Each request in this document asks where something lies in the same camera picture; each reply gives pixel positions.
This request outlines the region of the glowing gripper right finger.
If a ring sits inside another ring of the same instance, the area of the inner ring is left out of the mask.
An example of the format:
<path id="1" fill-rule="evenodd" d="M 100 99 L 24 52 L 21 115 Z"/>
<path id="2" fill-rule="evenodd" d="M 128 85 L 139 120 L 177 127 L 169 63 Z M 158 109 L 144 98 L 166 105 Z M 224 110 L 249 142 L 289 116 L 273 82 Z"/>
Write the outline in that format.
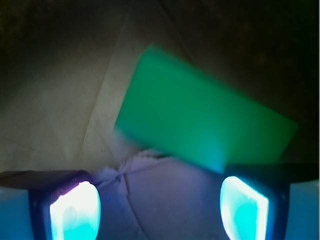
<path id="1" fill-rule="evenodd" d="M 233 164 L 224 176 L 219 208 L 230 240 L 320 238 L 319 164 Z"/>

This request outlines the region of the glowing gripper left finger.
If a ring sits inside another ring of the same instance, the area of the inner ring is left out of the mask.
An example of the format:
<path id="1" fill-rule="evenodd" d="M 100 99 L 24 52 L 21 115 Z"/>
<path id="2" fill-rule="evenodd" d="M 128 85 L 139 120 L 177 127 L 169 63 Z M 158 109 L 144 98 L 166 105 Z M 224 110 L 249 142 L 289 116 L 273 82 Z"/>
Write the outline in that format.
<path id="1" fill-rule="evenodd" d="M 101 198 L 85 170 L 0 174 L 2 240 L 95 240 Z"/>

